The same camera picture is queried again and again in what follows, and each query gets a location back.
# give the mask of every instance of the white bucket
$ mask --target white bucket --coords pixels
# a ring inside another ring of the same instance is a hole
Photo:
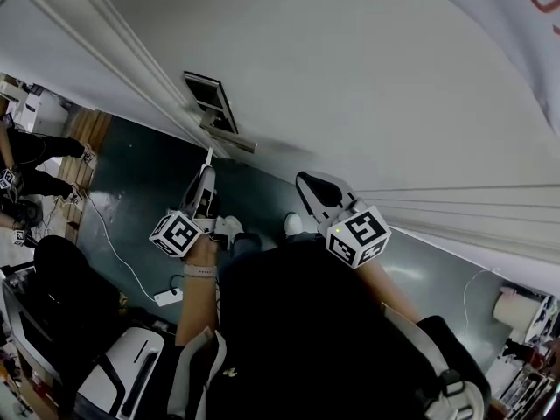
[[[532,300],[519,294],[514,296],[502,294],[493,308],[493,316],[500,322],[526,335],[535,322],[535,316],[541,304],[542,301]]]

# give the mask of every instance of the wooden pallet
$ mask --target wooden pallet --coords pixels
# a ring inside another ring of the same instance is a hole
[[[83,108],[70,123],[69,136],[75,138],[81,144],[90,144],[92,150],[99,154],[103,139],[111,123],[111,115],[99,110]],[[64,157],[62,159],[59,179],[69,184],[76,183],[87,192],[92,176],[92,169],[83,160],[74,157]],[[58,205],[62,207],[62,202],[59,201]],[[81,210],[78,210],[74,205],[65,205],[62,207],[62,214],[68,220],[65,237],[76,243],[81,222]]]

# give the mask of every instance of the person's arm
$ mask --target person's arm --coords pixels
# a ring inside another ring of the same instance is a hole
[[[8,130],[4,122],[0,121],[0,153],[6,168],[11,169],[14,165],[14,157],[11,154],[10,139],[8,138]]]
[[[189,250],[185,262],[193,266],[216,266],[218,245],[208,235],[202,235]],[[214,278],[185,276],[183,311],[178,322],[175,345],[185,346],[209,327],[216,330],[216,281]]]
[[[0,228],[8,228],[9,230],[18,230],[22,226],[16,222],[11,216],[0,212]]]
[[[362,264],[356,270],[356,273],[366,284],[370,294],[380,304],[387,305],[414,324],[422,319],[417,309],[396,287],[391,277],[387,275],[385,269],[378,262],[370,260]]]

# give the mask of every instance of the white curtain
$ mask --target white curtain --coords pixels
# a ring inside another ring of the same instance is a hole
[[[560,134],[560,0],[451,0],[501,47]]]

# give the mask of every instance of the white cable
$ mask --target white cable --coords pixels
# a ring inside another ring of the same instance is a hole
[[[471,279],[466,283],[465,289],[463,290],[463,308],[465,308],[465,333],[464,333],[464,336],[463,336],[463,345],[464,345],[465,347],[466,347],[466,334],[468,333],[468,330],[469,330],[469,314],[468,314],[467,309],[466,309],[466,290],[468,290],[469,285],[474,281],[474,279],[475,279],[476,277],[478,277],[480,274],[484,273],[484,272],[493,272],[493,273],[494,273],[494,270],[493,270],[493,269],[481,269],[481,270],[479,270],[479,271],[474,275],[474,277],[471,278]]]
[[[111,242],[111,239],[109,238],[109,232],[107,230],[107,224],[105,224],[105,220],[102,217],[102,214],[99,212],[99,210],[97,210],[97,207],[95,206],[95,203],[92,201],[92,199],[89,197],[88,194],[86,194],[85,192],[83,193],[86,195],[86,197],[89,199],[89,201],[91,202],[91,205],[93,206],[95,212],[97,213],[97,215],[99,216],[99,219],[101,220],[101,223],[103,224],[103,229],[105,230],[105,235],[107,236],[107,242],[108,245],[113,249],[113,253],[115,254],[115,256],[121,261],[122,264],[124,264],[127,268],[130,269],[130,272],[132,272],[132,275],[134,276],[134,278],[136,279],[136,281],[138,282],[138,285],[140,286],[140,289],[142,290],[142,292],[144,293],[144,295],[151,300],[153,303],[156,303],[156,300],[150,296],[146,290],[144,289],[144,287],[142,286],[142,283],[140,282],[140,280],[137,277],[136,272],[132,269],[132,266],[130,266],[127,262],[125,262],[117,253],[115,248],[113,247],[113,243]]]

